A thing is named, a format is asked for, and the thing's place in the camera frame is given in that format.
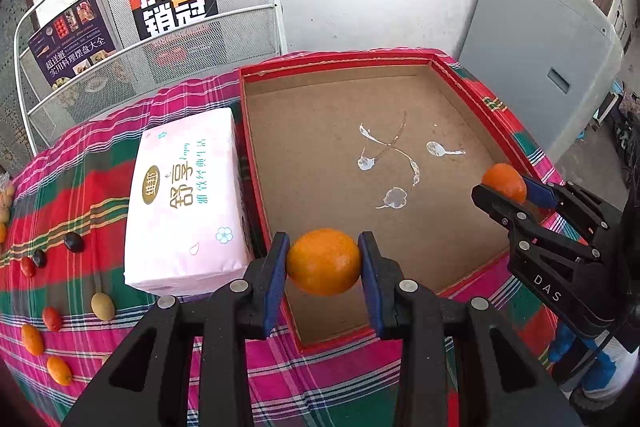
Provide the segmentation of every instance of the blue object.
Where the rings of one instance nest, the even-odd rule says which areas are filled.
[[[617,80],[613,81],[613,85],[611,86],[610,91],[615,94],[623,94],[625,90],[620,86]]]
[[[360,277],[362,278],[362,289],[364,291],[364,300],[367,304],[367,312],[369,313],[369,324],[376,332],[376,336],[379,337],[382,334],[382,296],[380,295],[380,288],[378,286],[378,280],[373,270],[373,263],[369,255],[369,249],[367,243],[364,240],[362,234],[358,238],[358,249],[360,250],[360,258],[362,260],[362,272]]]
[[[280,302],[282,301],[282,295],[284,293],[284,283],[287,279],[286,261],[291,242],[287,234],[283,233],[282,235],[284,238],[278,249],[273,274],[269,281],[269,288],[264,295],[264,320],[262,322],[262,329],[265,337],[269,336],[271,330],[273,330],[276,325],[278,309],[280,308]]]
[[[539,206],[540,208],[556,207],[557,203],[554,199],[553,191],[550,188],[546,187],[546,185],[536,183],[526,176],[523,176],[522,178],[527,185],[527,200],[531,201],[531,203],[535,204],[535,206]]]
[[[576,339],[575,333],[570,330],[567,325],[560,322],[558,323],[558,329],[556,330],[556,337],[549,345],[548,357],[549,362],[557,362],[560,360]],[[581,341],[592,351],[595,351],[598,347],[593,339],[581,339]],[[595,362],[591,366],[590,370],[584,376],[581,381],[582,388],[585,391],[595,391],[597,389],[604,389],[608,386],[609,382],[616,373],[616,364],[606,352],[606,349],[602,350],[596,357]]]

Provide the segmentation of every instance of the magazine rack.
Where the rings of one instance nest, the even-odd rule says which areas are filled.
[[[280,0],[218,0],[217,15],[142,41],[131,30],[127,0],[108,0],[124,49],[43,93],[33,89],[27,76],[25,58],[30,55],[33,61],[33,55],[27,49],[20,56],[19,35],[22,23],[45,1],[27,10],[14,36],[18,101],[34,156],[38,150],[31,126],[50,147],[71,127],[104,117],[161,87],[287,53]],[[34,90],[38,99],[31,110],[24,102],[25,88]]]

